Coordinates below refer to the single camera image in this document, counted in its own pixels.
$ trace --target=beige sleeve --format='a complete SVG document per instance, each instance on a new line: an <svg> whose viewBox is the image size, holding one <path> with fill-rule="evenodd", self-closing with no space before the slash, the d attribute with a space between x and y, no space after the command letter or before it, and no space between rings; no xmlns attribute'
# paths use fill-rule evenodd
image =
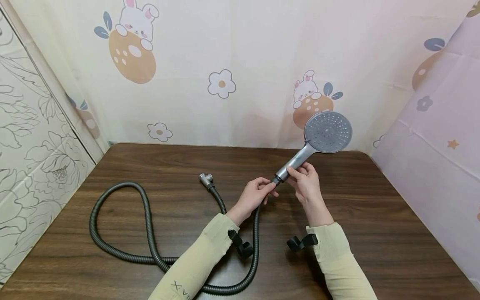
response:
<svg viewBox="0 0 480 300"><path fill-rule="evenodd" d="M216 215L163 276L148 299L192 300L232 244L228 237L230 229L239 231L226 215Z"/></svg>
<svg viewBox="0 0 480 300"><path fill-rule="evenodd" d="M312 228L307 226L307 232L317 236L318 244L313 250L334 300L377 299L338 223Z"/></svg>

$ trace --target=shower head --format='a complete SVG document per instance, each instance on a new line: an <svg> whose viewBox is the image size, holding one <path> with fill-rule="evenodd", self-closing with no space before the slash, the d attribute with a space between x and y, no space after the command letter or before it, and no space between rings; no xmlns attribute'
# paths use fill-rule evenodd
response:
<svg viewBox="0 0 480 300"><path fill-rule="evenodd" d="M342 114L322 111L305 124L305 145L287 162L272 179L276 185L288 178L287 167L300 167L313 153L335 153L344 149L352 139L352 125Z"/></svg>

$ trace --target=left hand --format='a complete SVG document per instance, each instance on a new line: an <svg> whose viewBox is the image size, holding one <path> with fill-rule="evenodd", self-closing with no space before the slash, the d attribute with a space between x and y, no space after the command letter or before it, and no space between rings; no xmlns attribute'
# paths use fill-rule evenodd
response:
<svg viewBox="0 0 480 300"><path fill-rule="evenodd" d="M227 212L227 217L240 226L262 202L264 205L267 204L269 194L278 197L278 193L274 189L275 183L270 183L267 178L259 177L250 181L243 189L237 204Z"/></svg>

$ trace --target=wooden table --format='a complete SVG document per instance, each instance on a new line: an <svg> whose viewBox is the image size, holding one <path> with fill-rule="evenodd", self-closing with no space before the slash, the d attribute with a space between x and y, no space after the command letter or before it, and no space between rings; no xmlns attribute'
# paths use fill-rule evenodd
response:
<svg viewBox="0 0 480 300"><path fill-rule="evenodd" d="M157 243L163 256L180 255L218 212L198 181L212 173L227 209L251 179L270 178L295 151L225 147L117 144L93 170L22 265L0 291L0 299L147 299L163 273L156 266L123 262L93 244L88 219L94 202L109 186L133 180L150 199ZM322 192L334 219L378 299L480 299L443 248L415 216L370 158L360 152L315 154ZM311 251L292 253L286 241L303 237L307 221L294 192L262 209L260 264L252 284L228 299L329 299ZM100 212L105 241L124 251L149 255L139 194L123 189ZM251 241L252 222L241 228ZM233 248L214 269L210 283L234 284L250 261ZM198 300L221 299L201 294Z"/></svg>

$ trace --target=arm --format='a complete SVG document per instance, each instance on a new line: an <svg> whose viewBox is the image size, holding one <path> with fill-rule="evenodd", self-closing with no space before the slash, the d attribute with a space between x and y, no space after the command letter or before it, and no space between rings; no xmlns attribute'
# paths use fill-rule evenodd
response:
<svg viewBox="0 0 480 300"><path fill-rule="evenodd" d="M334 300L376 300L377 297L350 251L347 237L328 211L320 192L315 168L304 163L298 171L288 168L292 176L287 182L303 205L310 226L308 233L317 236L313 247L318 264L325 275L328 291Z"/></svg>
<svg viewBox="0 0 480 300"><path fill-rule="evenodd" d="M171 266L148 298L149 300L192 300L207 280L213 267L227 253L232 241L230 229L238 232L246 220L266 197L278 193L275 184L265 178L250 181L237 204L226 215L218 214L203 229L198 239Z"/></svg>

